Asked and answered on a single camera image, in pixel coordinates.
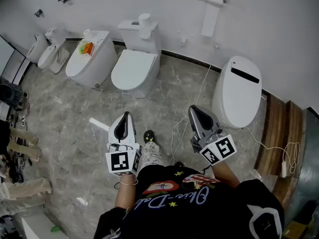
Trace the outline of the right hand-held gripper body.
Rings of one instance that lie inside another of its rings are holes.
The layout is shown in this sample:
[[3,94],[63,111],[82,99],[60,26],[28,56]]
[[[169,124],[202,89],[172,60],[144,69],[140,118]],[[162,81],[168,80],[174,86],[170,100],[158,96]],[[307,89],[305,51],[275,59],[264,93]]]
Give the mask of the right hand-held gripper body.
[[237,153],[231,134],[224,135],[222,128],[202,133],[193,130],[193,133],[190,142],[194,152],[199,153],[210,165],[216,165]]

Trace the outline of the large white toilet paper roll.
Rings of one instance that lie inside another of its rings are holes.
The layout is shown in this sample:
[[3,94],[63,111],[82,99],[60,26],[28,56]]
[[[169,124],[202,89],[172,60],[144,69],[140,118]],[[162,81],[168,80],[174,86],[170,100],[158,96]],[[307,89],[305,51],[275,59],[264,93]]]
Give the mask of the large white toilet paper roll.
[[139,16],[139,37],[143,40],[149,40],[152,32],[152,20],[149,13],[143,13]]

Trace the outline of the person's left forearm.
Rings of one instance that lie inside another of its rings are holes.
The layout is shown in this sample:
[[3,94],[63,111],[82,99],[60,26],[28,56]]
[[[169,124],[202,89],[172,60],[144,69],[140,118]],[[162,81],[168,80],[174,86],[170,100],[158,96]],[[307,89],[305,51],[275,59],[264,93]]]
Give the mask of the person's left forearm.
[[124,175],[120,178],[119,189],[115,200],[115,207],[131,209],[136,199],[136,175]]

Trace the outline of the person's right forearm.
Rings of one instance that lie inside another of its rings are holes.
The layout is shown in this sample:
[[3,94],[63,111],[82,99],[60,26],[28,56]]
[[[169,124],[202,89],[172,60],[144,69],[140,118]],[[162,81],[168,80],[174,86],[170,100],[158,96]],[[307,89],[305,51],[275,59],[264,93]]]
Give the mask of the person's right forearm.
[[225,161],[221,161],[220,163],[212,166],[211,169],[217,180],[227,184],[231,188],[236,188],[240,184],[240,181]]

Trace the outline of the white smart toilet black panel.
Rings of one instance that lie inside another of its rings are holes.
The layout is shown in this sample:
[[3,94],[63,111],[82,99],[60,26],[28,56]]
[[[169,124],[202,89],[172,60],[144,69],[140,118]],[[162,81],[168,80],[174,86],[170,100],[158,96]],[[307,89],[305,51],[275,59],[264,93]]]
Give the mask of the white smart toilet black panel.
[[259,68],[245,57],[233,56],[217,80],[211,110],[224,127],[246,127],[258,111],[261,93]]

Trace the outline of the white toilet with square tank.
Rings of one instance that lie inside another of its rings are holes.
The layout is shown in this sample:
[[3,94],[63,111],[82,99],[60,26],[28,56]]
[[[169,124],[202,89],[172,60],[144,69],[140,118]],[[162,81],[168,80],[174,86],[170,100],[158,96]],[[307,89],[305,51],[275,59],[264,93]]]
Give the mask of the white toilet with square tank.
[[118,25],[124,49],[111,73],[115,87],[134,98],[150,92],[160,68],[161,40],[159,24],[145,25],[140,20],[124,20]]

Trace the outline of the oval tankless white toilet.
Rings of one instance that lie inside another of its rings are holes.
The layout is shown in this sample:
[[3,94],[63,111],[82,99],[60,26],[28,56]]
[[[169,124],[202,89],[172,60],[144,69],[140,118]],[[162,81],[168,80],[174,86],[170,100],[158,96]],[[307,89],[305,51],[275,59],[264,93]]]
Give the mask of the oval tankless white toilet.
[[109,31],[90,30],[82,40],[94,43],[92,56],[80,55],[78,44],[66,65],[66,75],[80,85],[96,88],[111,73],[118,55]]

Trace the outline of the narrow white toilet with tank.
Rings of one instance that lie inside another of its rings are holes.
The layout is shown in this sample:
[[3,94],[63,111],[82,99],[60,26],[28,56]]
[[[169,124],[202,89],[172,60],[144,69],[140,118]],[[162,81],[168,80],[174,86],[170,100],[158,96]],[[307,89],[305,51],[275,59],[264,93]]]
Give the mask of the narrow white toilet with tank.
[[67,32],[60,28],[53,27],[47,30],[45,37],[51,45],[45,49],[38,61],[37,65],[40,69],[50,69],[54,74],[60,72],[70,56],[68,50],[63,47],[66,36]]

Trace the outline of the person's left black shoe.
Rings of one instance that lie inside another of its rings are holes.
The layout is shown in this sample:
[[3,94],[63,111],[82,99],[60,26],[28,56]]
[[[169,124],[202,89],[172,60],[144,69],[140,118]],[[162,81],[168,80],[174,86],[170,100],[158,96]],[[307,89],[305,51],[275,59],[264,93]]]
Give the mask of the person's left black shoe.
[[156,143],[155,133],[152,130],[147,130],[144,133],[143,139],[145,143],[149,143],[149,142]]

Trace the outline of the stack of wooden planks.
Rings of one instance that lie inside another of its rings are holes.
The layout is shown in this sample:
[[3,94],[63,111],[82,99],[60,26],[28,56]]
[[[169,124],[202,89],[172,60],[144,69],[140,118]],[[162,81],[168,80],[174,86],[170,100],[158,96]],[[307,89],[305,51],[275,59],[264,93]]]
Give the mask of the stack of wooden planks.
[[254,169],[260,174],[281,176],[282,161],[287,176],[295,176],[302,140],[302,109],[269,94],[261,145]]

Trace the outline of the person's black printed t-shirt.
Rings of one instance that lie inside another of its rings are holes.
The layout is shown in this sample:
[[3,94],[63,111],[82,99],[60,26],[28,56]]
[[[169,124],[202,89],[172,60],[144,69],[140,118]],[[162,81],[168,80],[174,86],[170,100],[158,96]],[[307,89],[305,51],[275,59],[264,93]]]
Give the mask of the person's black printed t-shirt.
[[257,179],[231,188],[188,167],[150,165],[131,209],[99,218],[94,239],[280,239],[284,210]]

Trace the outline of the orange box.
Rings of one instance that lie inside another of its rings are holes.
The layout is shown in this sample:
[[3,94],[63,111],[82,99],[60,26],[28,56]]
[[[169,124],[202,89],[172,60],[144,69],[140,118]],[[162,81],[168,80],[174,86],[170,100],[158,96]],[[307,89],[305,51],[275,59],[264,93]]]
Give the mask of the orange box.
[[94,43],[93,42],[86,43],[83,48],[82,55],[92,56],[93,50],[94,50]]

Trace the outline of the white box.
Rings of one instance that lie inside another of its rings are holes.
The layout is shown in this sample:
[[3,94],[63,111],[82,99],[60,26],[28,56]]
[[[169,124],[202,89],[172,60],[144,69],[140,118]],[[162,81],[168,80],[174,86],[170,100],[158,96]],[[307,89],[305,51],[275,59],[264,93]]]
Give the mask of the white box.
[[51,231],[55,224],[45,215],[22,217],[26,239],[69,239],[61,230]]

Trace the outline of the black fuzzy stool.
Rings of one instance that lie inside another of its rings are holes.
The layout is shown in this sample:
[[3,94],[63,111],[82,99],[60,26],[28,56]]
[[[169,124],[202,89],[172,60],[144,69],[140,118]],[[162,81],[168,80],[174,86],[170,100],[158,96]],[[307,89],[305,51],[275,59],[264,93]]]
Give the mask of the black fuzzy stool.
[[14,110],[19,109],[20,99],[24,95],[23,88],[0,77],[0,101]]

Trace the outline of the cardboard box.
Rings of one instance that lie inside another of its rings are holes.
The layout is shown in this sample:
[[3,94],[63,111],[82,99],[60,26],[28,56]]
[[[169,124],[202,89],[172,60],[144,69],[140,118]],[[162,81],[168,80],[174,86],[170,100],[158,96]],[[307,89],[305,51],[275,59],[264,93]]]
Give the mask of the cardboard box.
[[291,221],[283,231],[282,239],[313,238],[310,234],[314,231],[314,224],[314,220],[311,220],[307,225]]

